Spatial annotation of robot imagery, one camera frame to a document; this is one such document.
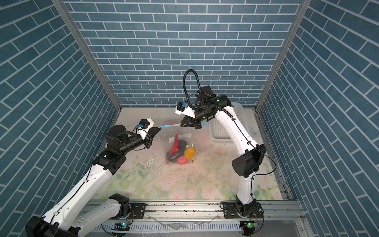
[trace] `floral tablecloth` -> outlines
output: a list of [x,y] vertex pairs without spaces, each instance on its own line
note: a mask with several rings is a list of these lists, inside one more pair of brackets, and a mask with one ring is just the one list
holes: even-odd
[[[152,118],[154,126],[177,124],[181,116],[175,115],[172,110],[124,108],[116,124],[125,125],[127,130],[132,129],[141,118]],[[252,110],[245,109],[245,115],[249,120],[247,130],[261,144],[262,139]],[[191,134],[189,140],[196,148],[193,163],[166,165],[164,154],[167,152],[167,136],[172,134],[173,137],[177,132]],[[124,164],[97,190],[92,199],[108,199],[109,196],[120,193],[130,199],[232,200],[238,191],[238,175],[234,172],[231,161],[237,156],[234,144],[214,143],[211,140],[208,126],[199,130],[188,127],[162,128],[150,149],[131,151],[126,155]],[[271,164],[265,157],[258,173],[264,174],[271,170]],[[256,176],[254,190],[257,200],[282,199],[273,173]]]

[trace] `brick wallpaper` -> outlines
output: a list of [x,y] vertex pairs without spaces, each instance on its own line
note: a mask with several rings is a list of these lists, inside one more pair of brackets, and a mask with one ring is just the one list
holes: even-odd
[[216,94],[253,107],[300,1],[65,3],[123,107],[175,106],[189,68]]
[[315,236],[379,236],[378,13],[313,0],[261,110]]
[[0,0],[0,236],[70,190],[115,114],[50,0]]

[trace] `white plastic basket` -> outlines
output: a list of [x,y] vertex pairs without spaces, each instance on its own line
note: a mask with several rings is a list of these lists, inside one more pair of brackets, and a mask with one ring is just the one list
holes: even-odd
[[[240,120],[241,124],[247,130],[247,123],[245,118],[245,113],[243,112],[242,105],[240,103],[231,102],[234,112],[237,115],[237,118]],[[209,135],[212,140],[216,143],[233,143],[228,132],[225,130],[224,126],[217,120],[212,119],[209,121]]]

